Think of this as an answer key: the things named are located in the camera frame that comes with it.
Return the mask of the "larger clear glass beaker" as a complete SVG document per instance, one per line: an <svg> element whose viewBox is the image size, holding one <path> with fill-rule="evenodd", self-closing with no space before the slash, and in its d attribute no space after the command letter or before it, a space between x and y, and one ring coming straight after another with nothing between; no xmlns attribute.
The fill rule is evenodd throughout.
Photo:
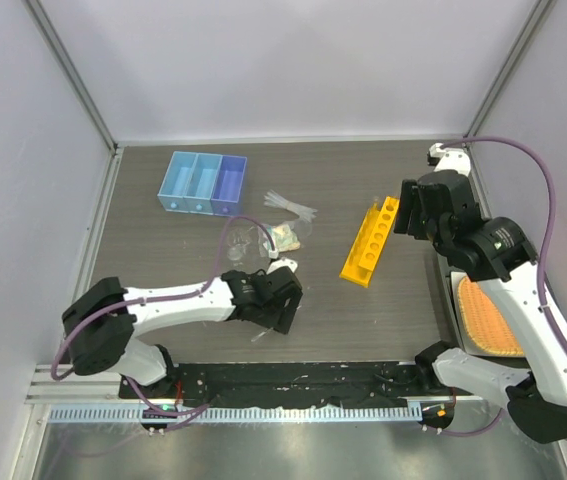
<svg viewBox="0 0 567 480"><path fill-rule="evenodd" d="M226 243L228 247L247 247L258 239L255 226L233 226L228 230Z"/></svg>

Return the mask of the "blue three-compartment organizer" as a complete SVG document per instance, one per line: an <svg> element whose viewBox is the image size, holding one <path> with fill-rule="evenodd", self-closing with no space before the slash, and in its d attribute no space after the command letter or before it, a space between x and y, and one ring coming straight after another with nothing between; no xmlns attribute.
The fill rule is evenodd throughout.
<svg viewBox="0 0 567 480"><path fill-rule="evenodd" d="M238 216L246 171L243 156L174 151L157 198L168 212Z"/></svg>

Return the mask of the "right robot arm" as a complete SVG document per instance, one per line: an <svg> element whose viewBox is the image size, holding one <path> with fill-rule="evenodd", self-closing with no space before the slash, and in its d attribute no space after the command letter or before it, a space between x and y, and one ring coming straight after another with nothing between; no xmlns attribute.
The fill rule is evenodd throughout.
<svg viewBox="0 0 567 480"><path fill-rule="evenodd" d="M523 230L505 217L483 217L468 177L441 170L403 181L394 231L430 242L463 271L503 316L527 362L507 367L440 341L415 358L418 389L478 395L538 443L567 439L567 354L544 316L540 261Z"/></svg>

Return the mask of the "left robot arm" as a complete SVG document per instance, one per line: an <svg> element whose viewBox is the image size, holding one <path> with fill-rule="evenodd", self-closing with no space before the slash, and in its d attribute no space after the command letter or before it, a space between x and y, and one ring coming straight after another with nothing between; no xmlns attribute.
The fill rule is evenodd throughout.
<svg viewBox="0 0 567 480"><path fill-rule="evenodd" d="M140 336L197 322L248 321L281 334L289 332L302 298L298 264L288 258L248 274L231 270L199 284L139 289L117 277L98 281L63 314L63 352L72 372L127 376L153 398L168 397L176 385L165 347Z"/></svg>

